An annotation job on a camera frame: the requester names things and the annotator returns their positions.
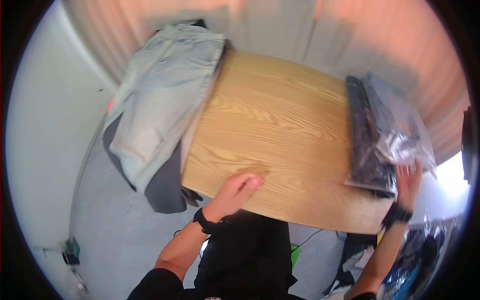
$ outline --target black shirt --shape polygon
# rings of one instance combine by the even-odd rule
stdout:
[[[185,299],[185,300],[302,300],[290,294],[269,294],[248,290],[245,288],[235,291],[200,290],[197,288],[184,289],[180,279],[167,269],[153,269],[147,273],[137,287],[132,291],[128,300],[159,300],[159,299]],[[375,294],[364,293],[352,300],[375,300]]]

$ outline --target clothing pile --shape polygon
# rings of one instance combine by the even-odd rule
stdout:
[[[210,32],[202,20],[167,25],[131,57],[110,104],[104,147],[156,212],[182,212],[186,201],[201,200],[182,188],[180,174],[225,60],[225,45],[224,36]]]
[[[427,129],[408,101],[387,82],[367,74],[347,77],[352,124],[351,174],[346,184],[386,198],[397,194],[394,164],[413,164],[436,178]]]
[[[406,300],[421,293],[435,270],[446,236],[457,227],[451,219],[409,225],[403,245],[377,294],[379,300]],[[334,282],[324,299],[347,292],[360,277],[377,246],[376,235],[348,234]]]

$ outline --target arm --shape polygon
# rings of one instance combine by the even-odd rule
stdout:
[[[263,180],[253,173],[229,177],[217,196],[203,207],[205,219],[218,223],[223,217],[236,213],[262,185]],[[183,281],[206,237],[207,235],[202,232],[202,226],[190,221],[162,250],[155,269],[167,269]]]
[[[413,171],[412,166],[396,166],[395,171],[398,188],[397,202],[404,210],[412,212],[417,194],[420,190],[422,176],[421,164],[418,160],[415,160],[415,171]],[[363,269],[358,281],[350,291],[345,294],[345,300],[350,300],[366,292],[378,292],[382,281],[395,262],[407,226],[407,224],[394,223],[392,227],[384,233],[377,249]]]

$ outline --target light blue jeans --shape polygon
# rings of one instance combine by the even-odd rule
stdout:
[[[170,158],[207,96],[223,46],[222,34],[168,25],[130,59],[104,130],[123,114],[110,150],[137,191]]]

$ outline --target person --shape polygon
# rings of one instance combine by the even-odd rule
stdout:
[[[421,176],[417,160],[415,170],[412,166],[396,166],[397,204],[405,212],[413,212]],[[292,275],[287,223],[241,210],[263,183],[253,173],[228,178],[216,197],[165,246],[154,269],[128,299],[301,299],[288,294],[297,280]],[[406,229],[406,222],[396,221],[390,226],[345,300],[376,299]],[[198,266],[195,288],[184,289],[185,274],[209,230],[213,232]]]

